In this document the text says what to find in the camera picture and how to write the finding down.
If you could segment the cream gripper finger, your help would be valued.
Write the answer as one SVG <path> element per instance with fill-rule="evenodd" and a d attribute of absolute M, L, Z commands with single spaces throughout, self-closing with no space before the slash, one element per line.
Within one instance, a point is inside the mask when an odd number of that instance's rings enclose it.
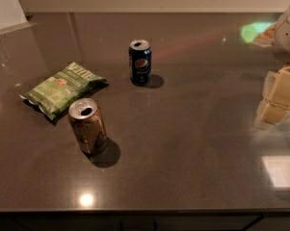
<path fill-rule="evenodd" d="M 264 82 L 254 124 L 267 130 L 280 124 L 290 112 L 290 65 L 269 71 Z"/>

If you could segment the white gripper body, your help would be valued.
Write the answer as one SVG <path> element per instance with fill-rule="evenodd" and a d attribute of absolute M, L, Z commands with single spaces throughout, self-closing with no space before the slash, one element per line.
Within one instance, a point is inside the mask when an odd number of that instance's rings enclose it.
<path fill-rule="evenodd" d="M 290 64 L 290 6 L 277 21 L 272 49 L 276 59 Z"/>

